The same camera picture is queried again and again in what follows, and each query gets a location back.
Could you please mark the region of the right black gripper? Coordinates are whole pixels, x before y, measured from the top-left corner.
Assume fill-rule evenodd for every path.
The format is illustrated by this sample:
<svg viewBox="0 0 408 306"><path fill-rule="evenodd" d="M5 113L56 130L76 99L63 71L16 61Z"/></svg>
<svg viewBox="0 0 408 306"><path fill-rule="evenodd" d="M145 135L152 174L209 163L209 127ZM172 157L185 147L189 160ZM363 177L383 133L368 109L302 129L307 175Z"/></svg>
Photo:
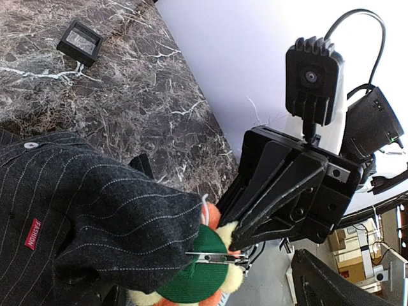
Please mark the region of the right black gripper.
<svg viewBox="0 0 408 306"><path fill-rule="evenodd" d="M267 127L245 133L238 176L217 204L234 221L231 251L278 238L321 244L339 224L360 166Z"/></svg>

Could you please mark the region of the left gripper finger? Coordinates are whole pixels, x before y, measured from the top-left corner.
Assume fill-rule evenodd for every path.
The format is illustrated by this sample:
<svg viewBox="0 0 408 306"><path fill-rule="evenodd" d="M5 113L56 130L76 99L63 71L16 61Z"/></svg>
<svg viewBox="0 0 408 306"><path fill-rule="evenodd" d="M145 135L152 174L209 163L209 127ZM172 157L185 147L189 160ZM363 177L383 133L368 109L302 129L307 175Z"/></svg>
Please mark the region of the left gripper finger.
<svg viewBox="0 0 408 306"><path fill-rule="evenodd" d="M390 302L369 293L335 273L306 249L291 261L297 305L387 306Z"/></svg>

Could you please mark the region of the flower brooch green orange yellow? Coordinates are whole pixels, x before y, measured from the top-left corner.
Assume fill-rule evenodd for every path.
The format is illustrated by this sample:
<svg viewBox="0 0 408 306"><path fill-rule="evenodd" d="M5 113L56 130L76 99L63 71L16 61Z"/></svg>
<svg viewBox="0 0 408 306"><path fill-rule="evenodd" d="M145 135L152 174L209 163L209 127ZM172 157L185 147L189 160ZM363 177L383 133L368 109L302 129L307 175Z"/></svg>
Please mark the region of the flower brooch green orange yellow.
<svg viewBox="0 0 408 306"><path fill-rule="evenodd" d="M204 195L200 230L189 253L193 262L158 291L145 294L129 290L129 304L220 305L225 296L235 292L243 282L243 266L249 263L249 256L229 250L238 223L220 226L220 220L219 209Z"/></svg>

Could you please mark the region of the black pinstriped shirt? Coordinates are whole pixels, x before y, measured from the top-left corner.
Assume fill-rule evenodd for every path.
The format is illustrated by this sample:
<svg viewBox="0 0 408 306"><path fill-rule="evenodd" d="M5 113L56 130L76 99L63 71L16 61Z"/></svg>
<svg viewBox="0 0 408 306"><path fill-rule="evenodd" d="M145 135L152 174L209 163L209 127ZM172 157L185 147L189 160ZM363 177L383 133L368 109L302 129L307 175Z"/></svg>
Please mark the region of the black pinstriped shirt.
<svg viewBox="0 0 408 306"><path fill-rule="evenodd" d="M75 133L1 131L1 304L97 305L110 285L153 293L191 263L201 207Z"/></svg>

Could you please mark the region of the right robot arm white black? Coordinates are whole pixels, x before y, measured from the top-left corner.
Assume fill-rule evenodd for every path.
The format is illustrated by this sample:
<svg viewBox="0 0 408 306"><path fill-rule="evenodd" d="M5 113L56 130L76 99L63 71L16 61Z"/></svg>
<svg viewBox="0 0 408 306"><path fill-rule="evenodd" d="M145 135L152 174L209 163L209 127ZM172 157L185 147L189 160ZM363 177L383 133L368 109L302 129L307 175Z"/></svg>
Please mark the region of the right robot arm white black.
<svg viewBox="0 0 408 306"><path fill-rule="evenodd" d="M245 133L238 175L217 205L221 225L236 224L231 251L280 238L320 244L349 224L344 214L374 152L404 132L382 91L366 89L347 110L339 154L266 126Z"/></svg>

